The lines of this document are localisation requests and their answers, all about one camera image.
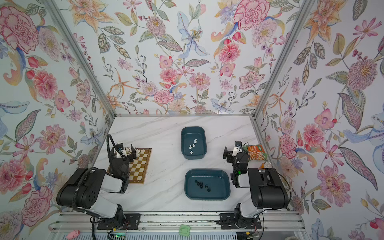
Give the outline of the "wooden chess board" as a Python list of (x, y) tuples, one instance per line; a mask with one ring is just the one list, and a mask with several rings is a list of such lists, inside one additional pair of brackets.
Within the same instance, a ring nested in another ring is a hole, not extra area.
[(122, 159), (115, 149), (107, 151), (110, 166), (107, 173), (122, 181), (129, 180), (129, 183), (143, 184), (148, 170), (151, 148), (135, 148), (136, 158), (133, 159), (131, 148), (125, 147), (128, 159)]

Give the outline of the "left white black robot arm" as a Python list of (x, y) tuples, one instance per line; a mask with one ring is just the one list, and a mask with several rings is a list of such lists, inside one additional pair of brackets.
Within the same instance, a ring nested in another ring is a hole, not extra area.
[(133, 146), (125, 148), (123, 144), (115, 144), (110, 134), (107, 135), (107, 151), (109, 172), (96, 167), (77, 169), (59, 190), (56, 200), (60, 206), (85, 213), (117, 229), (127, 224), (123, 207), (105, 199), (100, 192), (126, 192), (130, 182), (130, 163), (137, 158), (137, 151)]

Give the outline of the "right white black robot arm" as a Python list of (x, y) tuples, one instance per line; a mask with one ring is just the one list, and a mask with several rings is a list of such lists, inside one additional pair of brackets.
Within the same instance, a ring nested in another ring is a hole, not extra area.
[(235, 142), (232, 150), (225, 148), (223, 159), (232, 165), (231, 182), (236, 188), (248, 189), (250, 198), (238, 203), (233, 213), (220, 214), (223, 230), (254, 230), (262, 228), (260, 215), (268, 210), (288, 206), (290, 197), (279, 173), (267, 167), (267, 153), (261, 145)]

